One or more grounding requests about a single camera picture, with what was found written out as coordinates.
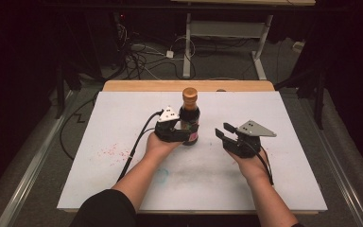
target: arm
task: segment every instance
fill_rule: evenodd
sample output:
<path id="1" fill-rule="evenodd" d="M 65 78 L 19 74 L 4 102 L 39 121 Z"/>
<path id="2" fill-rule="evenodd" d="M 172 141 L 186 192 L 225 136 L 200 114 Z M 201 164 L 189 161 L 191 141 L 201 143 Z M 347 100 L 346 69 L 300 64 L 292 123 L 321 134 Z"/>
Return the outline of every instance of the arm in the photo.
<path id="1" fill-rule="evenodd" d="M 237 161 L 241 173 L 251 188 L 252 197 L 261 226 L 293 226 L 298 223 L 285 202 L 270 185 L 267 171 L 257 157 L 241 159 L 229 152 Z M 265 151 L 261 156 L 266 160 Z"/>
<path id="2" fill-rule="evenodd" d="M 146 154 L 143 159 L 124 178 L 116 183 L 112 189 L 123 192 L 131 201 L 135 211 L 138 211 L 155 171 L 179 144 L 163 142 L 155 133 L 151 133 L 147 139 Z"/>

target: person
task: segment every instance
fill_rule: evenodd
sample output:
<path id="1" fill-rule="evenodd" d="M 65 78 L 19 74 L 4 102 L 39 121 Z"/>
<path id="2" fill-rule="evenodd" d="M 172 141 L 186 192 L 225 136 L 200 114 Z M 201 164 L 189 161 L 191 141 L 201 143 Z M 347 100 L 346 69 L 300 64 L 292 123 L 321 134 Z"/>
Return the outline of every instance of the person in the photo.
<path id="1" fill-rule="evenodd" d="M 119 182 L 86 200 L 70 226 L 135 226 L 136 213 L 161 162 L 181 143 L 161 141 L 155 133 L 147 139 L 146 153 Z M 258 158 L 241 159 L 228 152 L 238 163 L 251 188 L 261 226 L 301 226 L 270 184 Z M 265 151 L 260 154 L 265 158 Z"/>

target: right hand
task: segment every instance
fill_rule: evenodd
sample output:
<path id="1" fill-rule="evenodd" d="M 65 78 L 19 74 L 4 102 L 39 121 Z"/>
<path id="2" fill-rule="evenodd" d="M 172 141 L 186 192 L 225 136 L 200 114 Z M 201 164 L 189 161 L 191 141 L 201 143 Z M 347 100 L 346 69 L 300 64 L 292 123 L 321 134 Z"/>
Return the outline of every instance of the right hand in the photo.
<path id="1" fill-rule="evenodd" d="M 238 163 L 241 173 L 246 178 L 247 183 L 252 185 L 253 183 L 257 183 L 258 181 L 268 181 L 268 173 L 265 169 L 264 165 L 261 163 L 257 156 L 252 158 L 240 158 L 237 155 L 228 151 L 228 153 L 235 159 Z M 268 164 L 267 156 L 265 155 L 265 151 L 263 149 L 260 150 L 261 157 L 264 159 L 265 163 Z"/>

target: hand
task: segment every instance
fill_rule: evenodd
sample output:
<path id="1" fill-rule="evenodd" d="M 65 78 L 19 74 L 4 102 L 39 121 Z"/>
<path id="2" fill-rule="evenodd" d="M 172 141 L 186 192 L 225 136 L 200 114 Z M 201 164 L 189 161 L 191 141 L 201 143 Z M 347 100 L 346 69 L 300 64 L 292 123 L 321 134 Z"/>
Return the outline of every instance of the hand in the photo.
<path id="1" fill-rule="evenodd" d="M 267 170 L 265 169 L 264 165 L 261 163 L 261 161 L 257 156 L 243 159 L 229 151 L 228 153 L 238 163 L 240 171 L 243 174 L 243 176 L 246 178 L 247 183 L 249 185 L 252 185 L 253 183 L 263 180 L 269 182 Z M 259 154 L 264 159 L 266 164 L 268 164 L 268 159 L 265 155 L 265 151 L 261 149 Z"/>
<path id="2" fill-rule="evenodd" d="M 158 138 L 158 136 L 152 132 L 147 139 L 145 159 L 149 159 L 155 164 L 159 165 L 174 148 L 180 145 L 182 142 L 164 142 Z"/>

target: left hand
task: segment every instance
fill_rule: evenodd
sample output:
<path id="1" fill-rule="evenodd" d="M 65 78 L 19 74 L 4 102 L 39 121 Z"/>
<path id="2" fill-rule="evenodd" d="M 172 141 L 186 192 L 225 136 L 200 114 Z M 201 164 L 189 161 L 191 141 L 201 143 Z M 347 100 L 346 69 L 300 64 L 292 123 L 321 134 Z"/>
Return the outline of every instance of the left hand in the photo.
<path id="1" fill-rule="evenodd" d="M 182 142 L 164 142 L 152 132 L 147 139 L 146 154 L 144 159 L 151 160 L 159 165 L 174 148 L 178 147 Z"/>

